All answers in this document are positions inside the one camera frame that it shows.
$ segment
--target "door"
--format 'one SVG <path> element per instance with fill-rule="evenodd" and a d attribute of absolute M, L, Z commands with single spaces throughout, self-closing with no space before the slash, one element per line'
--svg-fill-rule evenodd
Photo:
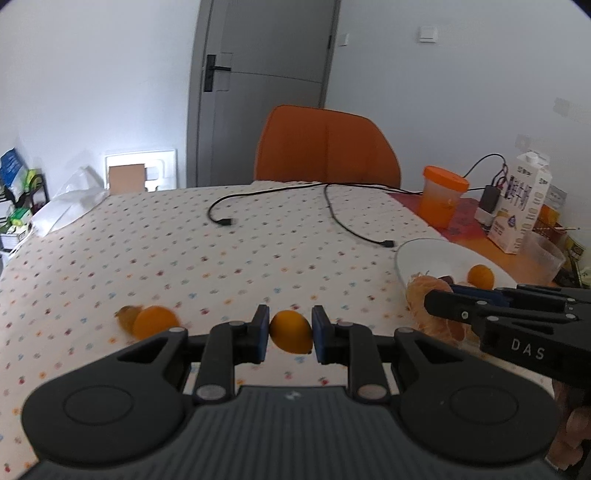
<path fill-rule="evenodd" d="M 273 108 L 321 106 L 334 15 L 335 0 L 213 0 L 197 124 L 199 186 L 250 183 Z"/>

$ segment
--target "polka dot tablecloth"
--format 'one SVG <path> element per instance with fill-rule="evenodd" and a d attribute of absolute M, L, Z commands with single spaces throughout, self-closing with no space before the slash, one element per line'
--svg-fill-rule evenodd
<path fill-rule="evenodd" d="M 337 226 L 321 187 L 231 199 L 214 215 L 235 225 L 207 220 L 217 198 L 275 186 L 282 184 L 109 197 L 21 248 L 0 280 L 0 478 L 15 478 L 36 461 L 20 423 L 27 395 L 134 342 L 113 317 L 125 305 L 171 308 L 191 334 L 250 320 L 261 303 L 271 315 L 293 309 L 308 319 L 321 304 L 331 319 L 380 335 L 413 323 L 394 250 Z M 370 238 L 441 238 L 385 193 L 332 186 L 329 195 L 338 218 Z M 346 370 L 269 342 L 264 364 L 238 366 L 236 383 L 345 384 Z"/>

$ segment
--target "charger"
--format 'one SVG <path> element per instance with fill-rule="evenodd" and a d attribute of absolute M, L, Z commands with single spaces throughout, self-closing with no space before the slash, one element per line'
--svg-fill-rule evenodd
<path fill-rule="evenodd" d="M 492 225 L 495 219 L 492 212 L 495 211 L 496 204 L 499 203 L 499 197 L 501 196 L 501 190 L 493 185 L 487 185 L 482 192 L 482 197 L 478 203 L 478 208 L 474 214 L 474 218 L 487 227 Z"/>

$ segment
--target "clear plastic container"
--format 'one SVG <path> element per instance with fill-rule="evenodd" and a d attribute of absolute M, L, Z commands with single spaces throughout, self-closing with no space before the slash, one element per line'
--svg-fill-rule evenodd
<path fill-rule="evenodd" d="M 447 228 L 457 203 L 466 193 L 470 183 L 459 175 L 440 167 L 425 167 L 425 187 L 421 197 L 418 215 L 429 225 Z"/>
<path fill-rule="evenodd" d="M 535 232 L 527 232 L 517 252 L 520 268 L 519 280 L 530 285 L 547 286 L 552 282 L 565 257 L 556 245 Z"/>

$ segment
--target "orange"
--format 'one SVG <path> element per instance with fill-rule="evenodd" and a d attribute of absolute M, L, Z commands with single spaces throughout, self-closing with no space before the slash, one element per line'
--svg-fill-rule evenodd
<path fill-rule="evenodd" d="M 139 340 L 156 335 L 157 333 L 178 327 L 180 323 L 177 316 L 168 308 L 153 305 L 142 310 L 133 325 L 133 335 Z"/>
<path fill-rule="evenodd" d="M 468 272 L 467 281 L 476 288 L 492 290 L 495 286 L 495 274 L 486 265 L 474 265 Z"/>
<path fill-rule="evenodd" d="M 293 310 L 278 312 L 269 325 L 273 343 L 288 353 L 312 351 L 312 328 L 303 315 Z"/>

